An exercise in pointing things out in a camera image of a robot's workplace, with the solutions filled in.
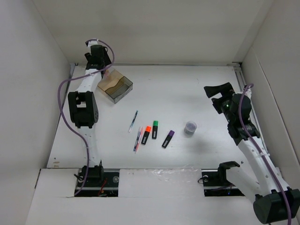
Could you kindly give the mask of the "small purple glitter jar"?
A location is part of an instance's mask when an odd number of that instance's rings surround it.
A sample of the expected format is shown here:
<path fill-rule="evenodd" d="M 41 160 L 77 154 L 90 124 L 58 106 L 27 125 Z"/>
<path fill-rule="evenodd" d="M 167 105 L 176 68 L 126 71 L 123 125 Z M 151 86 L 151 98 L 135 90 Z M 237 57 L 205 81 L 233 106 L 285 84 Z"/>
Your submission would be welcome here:
<path fill-rule="evenodd" d="M 194 121 L 188 121 L 184 127 L 184 132 L 187 135 L 193 135 L 197 129 L 197 124 Z"/>

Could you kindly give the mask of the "blue clear pen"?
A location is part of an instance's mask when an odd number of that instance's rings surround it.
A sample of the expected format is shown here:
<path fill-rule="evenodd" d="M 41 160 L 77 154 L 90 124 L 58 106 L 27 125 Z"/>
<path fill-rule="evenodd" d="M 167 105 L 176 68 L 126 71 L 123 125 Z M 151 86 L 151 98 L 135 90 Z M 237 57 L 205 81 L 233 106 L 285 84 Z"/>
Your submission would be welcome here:
<path fill-rule="evenodd" d="M 135 120 L 136 120 L 137 115 L 138 115 L 138 110 L 136 110 L 136 112 L 135 112 L 135 114 L 134 114 L 134 117 L 133 117 L 133 119 L 132 119 L 132 122 L 131 122 L 131 124 L 130 124 L 130 126 L 129 126 L 129 129 L 128 129 L 128 132 L 129 132 L 129 133 L 131 132 L 131 130 L 132 130 L 132 128 L 133 128 L 133 125 L 134 125 L 134 123 L 135 123 Z"/>

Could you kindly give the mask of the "green cap highlighter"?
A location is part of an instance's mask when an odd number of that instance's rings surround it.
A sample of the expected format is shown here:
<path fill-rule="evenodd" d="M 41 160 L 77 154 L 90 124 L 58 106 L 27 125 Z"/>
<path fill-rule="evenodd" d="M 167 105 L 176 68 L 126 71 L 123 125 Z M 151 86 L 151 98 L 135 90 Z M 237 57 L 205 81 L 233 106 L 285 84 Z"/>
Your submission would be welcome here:
<path fill-rule="evenodd" d="M 155 120 L 153 121 L 153 126 L 152 126 L 152 139 L 156 139 L 158 135 L 158 121 Z"/>

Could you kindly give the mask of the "pink clear pen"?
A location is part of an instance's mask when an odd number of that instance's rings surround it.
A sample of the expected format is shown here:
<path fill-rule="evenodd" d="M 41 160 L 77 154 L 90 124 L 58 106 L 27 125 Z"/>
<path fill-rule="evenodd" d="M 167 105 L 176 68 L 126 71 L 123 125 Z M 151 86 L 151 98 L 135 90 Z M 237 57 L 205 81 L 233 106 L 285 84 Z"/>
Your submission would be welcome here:
<path fill-rule="evenodd" d="M 143 127 L 140 127 L 139 132 L 138 132 L 138 136 L 135 142 L 135 146 L 134 146 L 134 153 L 136 153 L 138 151 L 138 147 L 140 145 L 141 142 L 141 138 L 142 138 L 142 134 L 143 134 Z"/>

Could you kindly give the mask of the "orange cap highlighter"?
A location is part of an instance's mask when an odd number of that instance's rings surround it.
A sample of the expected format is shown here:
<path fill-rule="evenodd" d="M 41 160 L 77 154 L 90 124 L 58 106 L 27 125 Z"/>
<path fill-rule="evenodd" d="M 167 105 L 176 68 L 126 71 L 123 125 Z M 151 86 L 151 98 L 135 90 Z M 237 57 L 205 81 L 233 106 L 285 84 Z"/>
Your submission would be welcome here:
<path fill-rule="evenodd" d="M 145 129 L 145 131 L 144 131 L 142 140 L 141 140 L 141 144 L 142 144 L 142 145 L 145 145 L 145 144 L 146 144 L 150 132 L 151 132 L 151 126 L 147 126 L 146 129 Z"/>

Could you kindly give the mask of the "pink glitter bottle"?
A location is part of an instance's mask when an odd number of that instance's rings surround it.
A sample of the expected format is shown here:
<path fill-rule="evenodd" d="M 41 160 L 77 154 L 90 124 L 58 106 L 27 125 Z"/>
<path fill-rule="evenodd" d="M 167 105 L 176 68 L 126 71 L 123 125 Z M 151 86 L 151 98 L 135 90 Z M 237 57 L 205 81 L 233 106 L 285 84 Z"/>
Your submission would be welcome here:
<path fill-rule="evenodd" d="M 110 74 L 109 70 L 106 70 L 105 73 L 104 73 L 104 77 L 108 77 Z"/>

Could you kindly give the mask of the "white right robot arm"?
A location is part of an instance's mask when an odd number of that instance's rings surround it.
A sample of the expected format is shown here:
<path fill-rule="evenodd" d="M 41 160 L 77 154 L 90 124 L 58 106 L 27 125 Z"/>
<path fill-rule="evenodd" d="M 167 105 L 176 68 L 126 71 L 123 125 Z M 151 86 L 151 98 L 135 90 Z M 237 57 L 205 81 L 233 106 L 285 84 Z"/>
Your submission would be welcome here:
<path fill-rule="evenodd" d="M 250 120 L 252 111 L 251 88 L 235 92 L 228 82 L 219 86 L 205 86 L 204 91 L 219 114 L 228 122 L 230 137 L 246 157 L 255 179 L 249 177 L 235 161 L 221 163 L 217 180 L 236 186 L 252 203 L 254 213 L 262 224 L 287 221 L 290 225 L 300 208 L 300 191 L 292 189 L 274 166 L 264 149 L 261 135 Z"/>

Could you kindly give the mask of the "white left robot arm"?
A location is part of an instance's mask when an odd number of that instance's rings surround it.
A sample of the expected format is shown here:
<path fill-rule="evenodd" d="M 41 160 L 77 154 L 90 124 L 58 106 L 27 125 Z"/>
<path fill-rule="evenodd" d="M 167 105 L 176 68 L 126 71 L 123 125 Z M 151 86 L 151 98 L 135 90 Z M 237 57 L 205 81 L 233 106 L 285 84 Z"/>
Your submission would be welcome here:
<path fill-rule="evenodd" d="M 106 47 L 98 39 L 85 42 L 90 49 L 85 54 L 87 65 L 86 77 L 79 87 L 68 93 L 68 105 L 71 121 L 78 129 L 78 133 L 85 139 L 84 147 L 88 150 L 87 167 L 99 166 L 100 156 L 97 148 L 95 125 L 99 119 L 99 112 L 94 92 L 98 83 L 103 79 L 106 66 L 111 64 Z"/>

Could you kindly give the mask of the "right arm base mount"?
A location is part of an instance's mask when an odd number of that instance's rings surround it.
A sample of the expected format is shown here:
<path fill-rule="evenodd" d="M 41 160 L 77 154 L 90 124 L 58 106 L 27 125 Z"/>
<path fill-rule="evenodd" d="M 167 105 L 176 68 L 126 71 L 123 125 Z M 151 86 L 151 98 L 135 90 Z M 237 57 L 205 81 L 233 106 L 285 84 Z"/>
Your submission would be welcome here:
<path fill-rule="evenodd" d="M 203 185 L 205 197 L 244 196 L 242 192 L 226 179 L 226 171 L 240 167 L 235 161 L 220 163 L 217 169 L 202 169 L 198 180 Z"/>

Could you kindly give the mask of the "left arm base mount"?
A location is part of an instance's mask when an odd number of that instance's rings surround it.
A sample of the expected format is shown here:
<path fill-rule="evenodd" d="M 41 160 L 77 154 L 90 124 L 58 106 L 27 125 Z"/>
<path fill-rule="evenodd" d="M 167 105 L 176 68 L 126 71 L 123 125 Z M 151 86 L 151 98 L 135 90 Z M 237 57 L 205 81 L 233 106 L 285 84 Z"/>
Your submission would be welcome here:
<path fill-rule="evenodd" d="M 88 169 L 84 183 L 87 166 L 84 166 L 77 174 L 75 197 L 118 197 L 120 170 L 104 169 L 103 166 L 95 166 Z"/>

